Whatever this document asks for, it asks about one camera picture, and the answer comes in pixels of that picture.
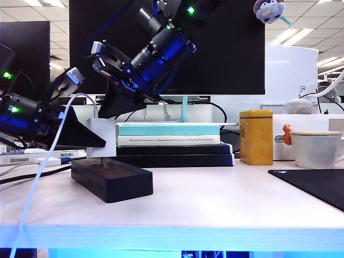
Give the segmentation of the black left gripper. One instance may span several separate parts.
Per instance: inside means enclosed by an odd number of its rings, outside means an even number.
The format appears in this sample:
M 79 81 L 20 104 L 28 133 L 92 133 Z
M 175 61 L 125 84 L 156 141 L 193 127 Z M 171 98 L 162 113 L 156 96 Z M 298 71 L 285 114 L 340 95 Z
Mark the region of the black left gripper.
M 65 108 L 59 104 L 57 94 L 52 99 L 39 101 L 36 114 L 38 115 L 39 127 L 34 137 L 34 145 L 39 147 L 50 147 L 59 129 L 61 119 L 60 112 Z M 79 122 L 76 113 L 71 106 L 68 109 L 62 131 L 57 145 L 77 147 L 104 147 L 106 141 L 92 132 Z

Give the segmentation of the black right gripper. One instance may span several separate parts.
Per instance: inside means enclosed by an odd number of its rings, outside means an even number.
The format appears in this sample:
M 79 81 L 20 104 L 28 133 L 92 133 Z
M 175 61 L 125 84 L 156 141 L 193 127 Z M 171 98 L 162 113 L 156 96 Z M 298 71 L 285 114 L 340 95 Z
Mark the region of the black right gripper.
M 147 47 L 130 59 L 107 42 L 92 44 L 92 67 L 106 76 L 107 93 L 98 112 L 99 118 L 113 118 L 120 114 L 146 108 L 144 100 L 147 80 L 143 77 L 147 64 Z

